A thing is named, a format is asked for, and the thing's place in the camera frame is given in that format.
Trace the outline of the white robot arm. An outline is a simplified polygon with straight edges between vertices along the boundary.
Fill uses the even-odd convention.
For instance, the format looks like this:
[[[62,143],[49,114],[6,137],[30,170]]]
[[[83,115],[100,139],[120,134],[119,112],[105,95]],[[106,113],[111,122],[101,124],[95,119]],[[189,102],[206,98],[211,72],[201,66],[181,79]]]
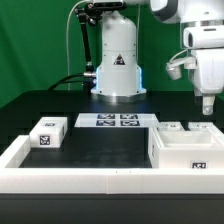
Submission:
[[[181,25],[182,51],[166,64],[171,79],[183,68],[202,99],[202,112],[213,113],[215,95],[224,90],[224,0],[91,0],[103,12],[102,62],[91,93],[108,100],[144,94],[137,65],[136,26],[119,13],[123,6],[147,4],[153,16]]]

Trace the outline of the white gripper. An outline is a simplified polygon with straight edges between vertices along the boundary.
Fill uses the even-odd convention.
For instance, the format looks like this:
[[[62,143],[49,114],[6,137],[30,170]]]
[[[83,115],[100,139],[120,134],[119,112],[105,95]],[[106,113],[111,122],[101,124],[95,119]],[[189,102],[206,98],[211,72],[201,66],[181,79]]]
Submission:
[[[203,96],[202,112],[213,114],[214,96],[224,90],[224,25],[186,26],[182,46],[192,57],[189,80],[196,96]]]

